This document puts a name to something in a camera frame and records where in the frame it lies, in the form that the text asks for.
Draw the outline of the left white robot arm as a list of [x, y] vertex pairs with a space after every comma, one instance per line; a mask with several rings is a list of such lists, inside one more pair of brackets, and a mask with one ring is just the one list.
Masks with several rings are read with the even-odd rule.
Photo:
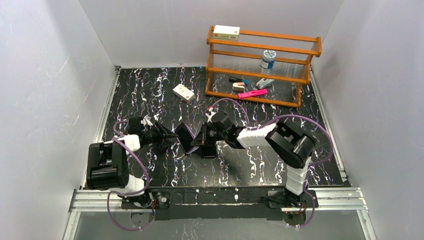
[[149, 116], [130, 118], [126, 124], [126, 133], [116, 131], [112, 140], [89, 145], [86, 173], [88, 189], [111, 191], [124, 198], [144, 194], [150, 178], [146, 176], [142, 179], [130, 174], [128, 156], [140, 163], [136, 151], [148, 146], [164, 151], [178, 137]]

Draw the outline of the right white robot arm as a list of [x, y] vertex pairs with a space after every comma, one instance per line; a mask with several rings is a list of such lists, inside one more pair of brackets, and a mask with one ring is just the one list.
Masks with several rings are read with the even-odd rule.
[[199, 147], [203, 158], [211, 158], [216, 142], [224, 141], [233, 149], [271, 147], [287, 166], [287, 181], [279, 200], [281, 204], [298, 206], [307, 187], [307, 172], [316, 142], [301, 127], [287, 120], [256, 128], [237, 126], [225, 112], [213, 113], [190, 142]]

